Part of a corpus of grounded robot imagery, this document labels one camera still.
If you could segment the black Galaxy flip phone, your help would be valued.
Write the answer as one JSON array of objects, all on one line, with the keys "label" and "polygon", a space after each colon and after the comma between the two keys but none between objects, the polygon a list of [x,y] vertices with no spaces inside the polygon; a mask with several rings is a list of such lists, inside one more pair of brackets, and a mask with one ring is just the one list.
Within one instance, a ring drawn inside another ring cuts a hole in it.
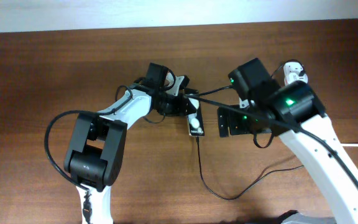
[{"label": "black Galaxy flip phone", "polygon": [[203,137],[205,135],[203,117],[200,102],[196,99],[189,99],[189,108],[195,109],[187,115],[189,135],[192,137]]}]

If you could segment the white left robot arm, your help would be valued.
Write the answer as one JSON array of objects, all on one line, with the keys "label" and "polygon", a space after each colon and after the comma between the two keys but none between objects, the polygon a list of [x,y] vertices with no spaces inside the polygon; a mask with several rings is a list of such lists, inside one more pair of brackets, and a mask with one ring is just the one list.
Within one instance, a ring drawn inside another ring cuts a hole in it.
[{"label": "white left robot arm", "polygon": [[63,168],[80,195],[83,223],[112,223],[111,187],[122,167],[127,131],[152,110],[165,116],[188,116],[199,105],[191,100],[198,91],[134,84],[124,95],[99,112],[81,111],[75,122]]}]

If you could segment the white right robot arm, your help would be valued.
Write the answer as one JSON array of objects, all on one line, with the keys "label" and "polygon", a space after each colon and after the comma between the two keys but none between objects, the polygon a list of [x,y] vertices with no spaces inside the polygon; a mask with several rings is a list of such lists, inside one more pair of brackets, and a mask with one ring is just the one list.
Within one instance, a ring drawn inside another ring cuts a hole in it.
[{"label": "white right robot arm", "polygon": [[308,84],[301,62],[280,67],[281,86],[258,59],[238,66],[228,77],[239,95],[226,108],[231,134],[269,133],[300,160],[324,195],[337,223],[358,223],[358,168],[339,141],[323,103]]}]

